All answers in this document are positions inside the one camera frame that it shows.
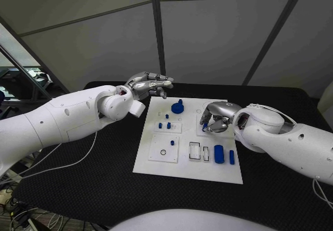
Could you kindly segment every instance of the robotic hand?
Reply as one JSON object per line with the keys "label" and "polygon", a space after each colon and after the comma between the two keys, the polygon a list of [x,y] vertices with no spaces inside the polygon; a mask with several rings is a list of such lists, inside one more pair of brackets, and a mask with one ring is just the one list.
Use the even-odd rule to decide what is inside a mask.
{"label": "robotic hand", "polygon": [[333,134],[284,122],[276,109],[250,104],[240,108],[227,102],[207,105],[200,124],[206,132],[223,132],[232,125],[236,140],[243,146],[269,156],[307,177],[333,185]]}
{"label": "robotic hand", "polygon": [[149,94],[165,98],[173,79],[154,73],[134,75],[124,86],[100,86],[59,96],[31,112],[0,121],[0,176],[41,148],[75,141],[129,112],[139,117]]}

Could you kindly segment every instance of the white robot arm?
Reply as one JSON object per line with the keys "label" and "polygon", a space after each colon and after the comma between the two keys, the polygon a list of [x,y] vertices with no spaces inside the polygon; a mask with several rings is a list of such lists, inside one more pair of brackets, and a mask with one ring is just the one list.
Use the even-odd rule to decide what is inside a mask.
{"label": "white robot arm", "polygon": [[233,103],[213,102],[200,124],[206,132],[223,132],[232,124],[236,140],[247,149],[268,153],[295,172],[333,185],[333,134],[292,119],[292,124],[285,123],[279,114],[258,104],[240,108]]}
{"label": "white robot arm", "polygon": [[173,79],[154,73],[134,75],[124,86],[100,86],[59,96],[31,112],[0,121],[0,176],[41,148],[75,141],[129,112],[139,117],[148,94],[167,94]]}

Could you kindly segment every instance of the black textured mat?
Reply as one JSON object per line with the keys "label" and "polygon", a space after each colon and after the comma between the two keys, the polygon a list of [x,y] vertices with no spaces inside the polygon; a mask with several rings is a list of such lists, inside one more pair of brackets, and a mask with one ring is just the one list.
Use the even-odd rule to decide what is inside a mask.
{"label": "black textured mat", "polygon": [[[121,84],[92,82],[86,88]],[[242,107],[259,103],[281,110],[298,123],[330,131],[305,92],[295,88],[174,84],[167,95],[227,99]],[[311,179],[239,142],[243,185],[132,173],[145,115],[147,109],[139,118],[128,115],[108,125],[98,132],[86,159],[24,179],[14,197],[60,215],[108,226],[154,210],[191,208],[236,216],[282,231],[333,230],[333,211],[312,193]],[[92,140],[93,135],[62,144],[30,173],[79,160]],[[330,197],[333,187],[321,185]]]}

